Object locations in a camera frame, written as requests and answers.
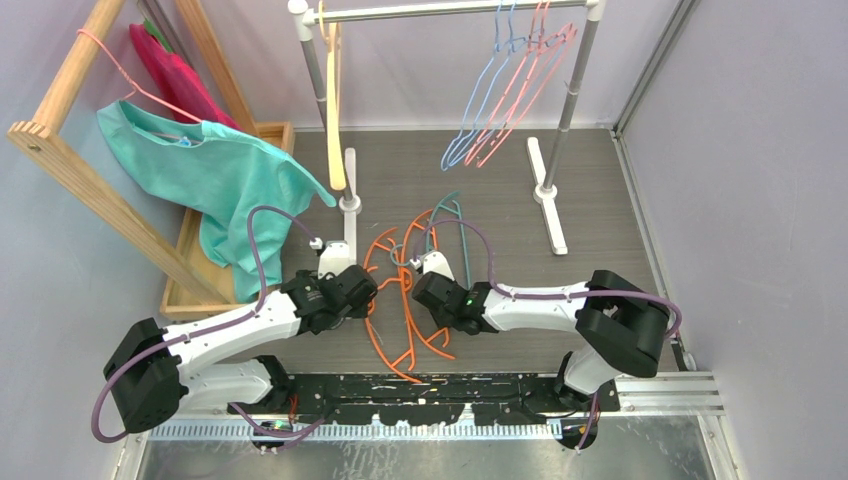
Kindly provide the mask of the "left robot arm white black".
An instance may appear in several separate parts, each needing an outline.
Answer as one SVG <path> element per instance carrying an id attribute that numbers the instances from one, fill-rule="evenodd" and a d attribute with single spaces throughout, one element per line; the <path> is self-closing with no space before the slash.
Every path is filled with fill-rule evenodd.
<path id="1" fill-rule="evenodd" d="M 361 319 L 377 292 L 376 281 L 360 265 L 325 276 L 300 270 L 262 300 L 217 316 L 170 327 L 152 318 L 140 320 L 103 368 L 106 385 L 95 402 L 92 431 L 109 441 L 99 424 L 107 397 L 115 403 L 125 435 L 152 430 L 179 410 L 280 412 L 293 394 L 282 364 L 268 355 L 236 364 L 228 358 Z"/>

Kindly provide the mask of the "teal plastic hanger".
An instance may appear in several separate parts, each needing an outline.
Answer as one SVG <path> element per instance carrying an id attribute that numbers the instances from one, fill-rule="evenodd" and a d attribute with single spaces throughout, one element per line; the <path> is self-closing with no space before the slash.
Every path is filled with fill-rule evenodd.
<path id="1" fill-rule="evenodd" d="M 448 212 L 452 215 L 451 219 L 445 218 L 447 223 L 459 223 L 459 232 L 460 232 L 460 245 L 462 251 L 463 258 L 463 268 L 464 268 L 464 281 L 459 282 L 456 281 L 464 288 L 469 290 L 469 293 L 466 297 L 465 305 L 459 312 L 459 317 L 456 321 L 456 324 L 453 328 L 457 331 L 464 332 L 468 335 L 478 335 L 484 331 L 484 321 L 482 319 L 482 301 L 483 294 L 488 292 L 487 287 L 481 287 L 477 284 L 474 284 L 471 281 L 471 268 L 470 268 L 470 257 L 469 257 L 469 249 L 468 242 L 466 237 L 466 225 L 461 223 L 463 219 L 463 213 L 461 209 L 461 205 L 458 200 L 460 192 L 455 191 L 444 198 L 442 198 L 436 206 L 433 208 L 434 213 L 430 217 L 430 223 L 426 227 L 428 228 L 428 233 L 432 235 L 432 237 L 427 237 L 424 250 L 425 253 L 430 252 L 432 250 L 438 250 L 435 246 L 435 233 L 436 228 L 431 227 L 432 224 L 435 224 L 438 221 L 438 215 L 440 211 Z"/>

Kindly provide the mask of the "beige plastic hanger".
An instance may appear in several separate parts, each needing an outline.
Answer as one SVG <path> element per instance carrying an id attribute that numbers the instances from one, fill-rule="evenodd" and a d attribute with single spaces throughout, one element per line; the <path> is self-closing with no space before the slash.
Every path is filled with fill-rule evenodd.
<path id="1" fill-rule="evenodd" d="M 325 2 L 318 3 L 319 29 L 327 47 L 326 54 L 326 140 L 330 186 L 342 191 L 347 187 L 340 132 L 341 96 L 341 25 L 325 19 Z"/>

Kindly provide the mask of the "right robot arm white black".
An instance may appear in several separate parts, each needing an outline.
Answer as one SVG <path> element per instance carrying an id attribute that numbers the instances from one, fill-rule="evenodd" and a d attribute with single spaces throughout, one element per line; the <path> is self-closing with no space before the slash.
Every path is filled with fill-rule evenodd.
<path id="1" fill-rule="evenodd" d="M 412 297 L 438 327 L 468 335 L 535 329 L 581 336 L 585 346 L 564 356 L 554 385 L 556 400 L 571 411 L 619 375 L 655 377 L 670 316 L 656 297 L 608 270 L 587 282 L 539 289 L 487 282 L 466 289 L 428 271 Z"/>

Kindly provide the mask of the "pink wire hanger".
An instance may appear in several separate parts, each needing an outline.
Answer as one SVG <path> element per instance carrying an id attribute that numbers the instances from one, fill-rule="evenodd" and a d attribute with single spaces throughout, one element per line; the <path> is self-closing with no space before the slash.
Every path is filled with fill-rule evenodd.
<path id="1" fill-rule="evenodd" d="M 516 1 L 495 13 L 492 53 L 467 101 L 460 130 L 446 147 L 441 167 L 481 168 L 527 116 L 563 62 L 577 29 L 548 22 L 551 1 L 537 1 L 527 29 L 514 23 Z"/>
<path id="2" fill-rule="evenodd" d="M 578 29 L 573 23 L 558 28 L 547 25 L 551 10 L 550 1 L 539 1 L 533 11 L 526 42 L 521 47 L 509 49 L 511 54 L 519 56 L 517 66 L 468 148 L 464 157 L 466 166 L 481 168 L 493 157 L 524 120 L 574 43 Z"/>

